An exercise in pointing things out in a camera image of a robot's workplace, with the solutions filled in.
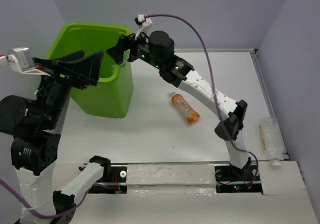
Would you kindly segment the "clear bottle front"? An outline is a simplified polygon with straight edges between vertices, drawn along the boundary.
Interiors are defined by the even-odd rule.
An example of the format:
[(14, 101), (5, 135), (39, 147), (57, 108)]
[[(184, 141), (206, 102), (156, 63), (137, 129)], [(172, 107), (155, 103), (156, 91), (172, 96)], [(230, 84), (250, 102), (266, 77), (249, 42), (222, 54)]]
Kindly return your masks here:
[(110, 65), (109, 66), (109, 72), (110, 72), (110, 75), (113, 75), (115, 70), (117, 69), (118, 65), (117, 64), (114, 64), (114, 65)]

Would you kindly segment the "clear bottle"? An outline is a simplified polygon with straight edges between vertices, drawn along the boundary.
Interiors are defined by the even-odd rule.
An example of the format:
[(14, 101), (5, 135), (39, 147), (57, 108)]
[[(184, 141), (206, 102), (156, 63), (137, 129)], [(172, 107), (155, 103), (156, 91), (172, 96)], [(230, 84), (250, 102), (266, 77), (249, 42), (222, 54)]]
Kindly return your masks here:
[(117, 69), (118, 65), (117, 64), (114, 64), (114, 65), (110, 65), (109, 66), (109, 72), (110, 72), (110, 75), (113, 75), (115, 70)]
[(262, 154), (271, 163), (271, 166), (280, 166), (285, 154), (285, 145), (277, 119), (261, 118), (258, 121), (257, 131)]

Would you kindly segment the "orange drink bottle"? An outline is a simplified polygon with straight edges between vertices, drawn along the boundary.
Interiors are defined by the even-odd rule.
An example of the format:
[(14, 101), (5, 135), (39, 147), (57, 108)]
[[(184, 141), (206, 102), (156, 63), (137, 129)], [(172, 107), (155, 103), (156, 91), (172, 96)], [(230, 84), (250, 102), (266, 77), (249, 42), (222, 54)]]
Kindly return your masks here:
[(181, 94), (172, 92), (170, 98), (172, 105), (179, 111), (189, 125), (195, 124), (200, 119), (197, 111), (189, 105)]

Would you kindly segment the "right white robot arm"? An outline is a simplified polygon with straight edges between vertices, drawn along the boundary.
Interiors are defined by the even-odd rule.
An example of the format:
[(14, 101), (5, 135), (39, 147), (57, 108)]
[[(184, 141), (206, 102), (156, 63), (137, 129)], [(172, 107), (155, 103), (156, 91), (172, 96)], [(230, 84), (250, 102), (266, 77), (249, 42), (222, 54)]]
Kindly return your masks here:
[(192, 64), (175, 54), (174, 44), (174, 40), (164, 31), (154, 31), (150, 35), (122, 35), (106, 53), (116, 64), (122, 64), (124, 52), (129, 51), (129, 62), (140, 59), (155, 67), (163, 80), (192, 95), (210, 109), (220, 120), (214, 131), (227, 146), (230, 174), (236, 180), (243, 179), (252, 163), (240, 136), (247, 102), (236, 101), (212, 87)]

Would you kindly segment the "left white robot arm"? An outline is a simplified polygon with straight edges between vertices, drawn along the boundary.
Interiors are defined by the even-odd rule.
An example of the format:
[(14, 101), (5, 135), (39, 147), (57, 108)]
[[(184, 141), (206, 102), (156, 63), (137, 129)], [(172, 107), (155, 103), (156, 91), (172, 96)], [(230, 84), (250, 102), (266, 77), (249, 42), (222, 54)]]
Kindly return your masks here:
[(9, 95), (0, 102), (0, 130), (11, 135), (11, 161), (19, 179), (17, 199), (23, 208), (19, 223), (69, 223), (90, 188), (106, 181), (111, 162), (92, 157), (67, 186), (53, 190), (53, 170), (61, 135), (53, 131), (72, 88), (96, 86), (104, 54), (79, 50), (55, 59), (33, 58), (28, 48), (1, 55), (0, 64), (15, 72), (40, 76), (35, 98)]

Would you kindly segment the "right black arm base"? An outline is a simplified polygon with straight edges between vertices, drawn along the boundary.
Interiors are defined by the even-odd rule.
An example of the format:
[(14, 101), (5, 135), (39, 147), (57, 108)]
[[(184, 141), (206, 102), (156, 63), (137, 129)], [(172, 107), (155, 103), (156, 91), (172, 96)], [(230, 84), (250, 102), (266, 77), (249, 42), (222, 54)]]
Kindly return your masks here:
[(232, 170), (230, 165), (218, 165), (214, 170), (216, 193), (263, 193), (259, 173), (252, 180), (256, 174), (256, 165), (251, 165), (244, 174)]

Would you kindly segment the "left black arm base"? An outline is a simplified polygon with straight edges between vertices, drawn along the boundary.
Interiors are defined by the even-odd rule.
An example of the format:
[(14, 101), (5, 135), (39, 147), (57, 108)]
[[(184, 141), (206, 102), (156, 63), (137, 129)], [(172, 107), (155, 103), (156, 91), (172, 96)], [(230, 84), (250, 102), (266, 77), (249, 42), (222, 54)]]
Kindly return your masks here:
[(126, 194), (127, 167), (115, 165), (110, 174), (99, 179), (89, 190), (89, 194)]

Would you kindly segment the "green plastic bin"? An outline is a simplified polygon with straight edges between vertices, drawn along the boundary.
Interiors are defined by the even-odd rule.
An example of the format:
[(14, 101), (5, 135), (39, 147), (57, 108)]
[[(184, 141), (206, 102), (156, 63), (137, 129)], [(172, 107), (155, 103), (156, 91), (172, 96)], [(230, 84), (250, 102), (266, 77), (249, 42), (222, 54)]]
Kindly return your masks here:
[(105, 51), (115, 46), (120, 36), (129, 34), (131, 30), (125, 26), (71, 22), (61, 29), (47, 53), (46, 58), (53, 59), (78, 50), (83, 50), (86, 55), (104, 52), (97, 86), (89, 86), (84, 90), (73, 88), (70, 93), (86, 114), (126, 117), (134, 88), (131, 64), (126, 61), (129, 52), (124, 53), (123, 63), (110, 75), (109, 66), (116, 63)]

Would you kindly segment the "aluminium table edge rail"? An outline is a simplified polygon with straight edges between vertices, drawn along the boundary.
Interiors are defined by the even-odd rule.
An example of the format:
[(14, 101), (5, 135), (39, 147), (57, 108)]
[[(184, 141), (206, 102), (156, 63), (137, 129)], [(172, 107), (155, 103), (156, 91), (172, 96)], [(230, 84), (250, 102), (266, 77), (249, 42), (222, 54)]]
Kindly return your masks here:
[[(203, 49), (175, 49), (176, 53), (203, 53)], [(208, 53), (255, 53), (255, 49), (207, 49)]]

